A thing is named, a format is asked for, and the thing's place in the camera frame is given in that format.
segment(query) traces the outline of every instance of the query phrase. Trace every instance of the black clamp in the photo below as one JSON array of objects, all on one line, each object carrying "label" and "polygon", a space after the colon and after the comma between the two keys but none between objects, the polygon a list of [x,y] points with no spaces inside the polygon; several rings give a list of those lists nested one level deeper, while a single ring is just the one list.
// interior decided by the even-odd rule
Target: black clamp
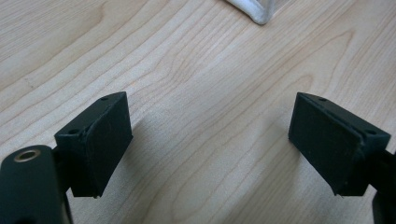
[{"label": "black clamp", "polygon": [[375,223],[396,223],[396,156],[386,151],[390,134],[327,99],[299,92],[289,139],[334,194],[362,196],[370,184],[377,189]]},{"label": "black clamp", "polygon": [[133,139],[125,92],[102,97],[55,134],[57,147],[7,156],[0,171],[0,223],[73,223],[66,191],[102,196]]}]

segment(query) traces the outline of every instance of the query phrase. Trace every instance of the wooden table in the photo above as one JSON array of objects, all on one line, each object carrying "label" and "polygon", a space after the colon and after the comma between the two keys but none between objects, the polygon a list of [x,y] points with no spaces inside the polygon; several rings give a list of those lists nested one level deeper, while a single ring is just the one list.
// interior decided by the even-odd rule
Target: wooden table
[{"label": "wooden table", "polygon": [[[373,223],[288,141],[297,91],[396,134],[396,2],[0,2],[0,159],[126,91],[134,141],[76,223]],[[395,138],[388,150],[394,152]]]}]

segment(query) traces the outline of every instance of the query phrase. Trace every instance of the screw hole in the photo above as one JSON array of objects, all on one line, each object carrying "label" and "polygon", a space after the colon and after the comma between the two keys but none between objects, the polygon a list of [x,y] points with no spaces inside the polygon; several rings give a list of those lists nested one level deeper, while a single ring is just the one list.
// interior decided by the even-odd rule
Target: screw hole
[{"label": "screw hole", "polygon": [[75,134],[75,133],[78,133],[78,132],[79,132],[79,129],[72,129],[72,130],[69,131],[70,134]]},{"label": "screw hole", "polygon": [[369,133],[369,134],[376,134],[376,132],[373,131],[373,130],[366,130],[366,132]]},{"label": "screw hole", "polygon": [[32,159],[38,157],[40,153],[41,153],[40,150],[37,149],[23,151],[14,158],[14,161],[15,162],[31,161]]}]

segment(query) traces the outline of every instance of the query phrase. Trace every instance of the black plastic block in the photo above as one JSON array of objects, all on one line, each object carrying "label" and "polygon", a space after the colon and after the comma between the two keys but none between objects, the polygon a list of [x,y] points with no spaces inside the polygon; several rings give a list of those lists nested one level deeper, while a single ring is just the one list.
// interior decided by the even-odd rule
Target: black plastic block
[{"label": "black plastic block", "polygon": [[125,92],[102,97],[57,132],[74,196],[102,196],[132,138]]},{"label": "black plastic block", "polygon": [[385,150],[390,135],[327,99],[299,92],[289,139],[334,194],[361,196],[371,158]]}]

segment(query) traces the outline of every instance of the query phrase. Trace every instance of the wood grain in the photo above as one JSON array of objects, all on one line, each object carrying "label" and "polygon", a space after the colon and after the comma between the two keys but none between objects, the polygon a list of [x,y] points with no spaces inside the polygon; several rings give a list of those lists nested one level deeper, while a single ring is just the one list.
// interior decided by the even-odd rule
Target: wood grain
[{"label": "wood grain", "polygon": [[[396,134],[396,2],[0,2],[0,159],[127,91],[134,141],[76,223],[373,223],[288,141],[297,91]],[[388,150],[394,152],[396,141]]]}]

